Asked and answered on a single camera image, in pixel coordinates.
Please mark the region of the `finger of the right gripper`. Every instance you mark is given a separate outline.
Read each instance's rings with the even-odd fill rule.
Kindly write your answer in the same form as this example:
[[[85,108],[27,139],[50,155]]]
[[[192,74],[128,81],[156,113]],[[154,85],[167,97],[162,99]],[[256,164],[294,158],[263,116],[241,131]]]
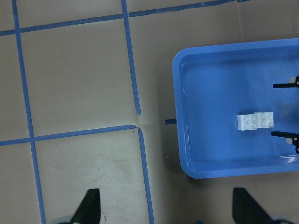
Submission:
[[[291,77],[288,83],[285,84],[274,84],[273,88],[298,88],[299,87],[299,77]]]
[[[282,132],[282,131],[273,131],[271,132],[271,136],[281,137],[289,140],[292,145],[295,146],[296,154],[299,153],[299,134],[298,133],[290,133],[290,132]]]

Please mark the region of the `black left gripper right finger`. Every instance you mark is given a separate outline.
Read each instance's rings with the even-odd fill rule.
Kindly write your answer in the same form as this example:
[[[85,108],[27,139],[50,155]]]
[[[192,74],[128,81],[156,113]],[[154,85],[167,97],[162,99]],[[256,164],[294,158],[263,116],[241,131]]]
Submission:
[[[232,217],[236,224],[271,224],[273,219],[245,188],[233,189]]]

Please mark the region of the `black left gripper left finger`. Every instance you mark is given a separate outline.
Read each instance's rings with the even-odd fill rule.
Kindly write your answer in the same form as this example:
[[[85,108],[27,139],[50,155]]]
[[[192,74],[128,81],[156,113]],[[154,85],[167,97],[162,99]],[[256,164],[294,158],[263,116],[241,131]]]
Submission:
[[[71,218],[71,224],[99,224],[100,190],[89,189]]]

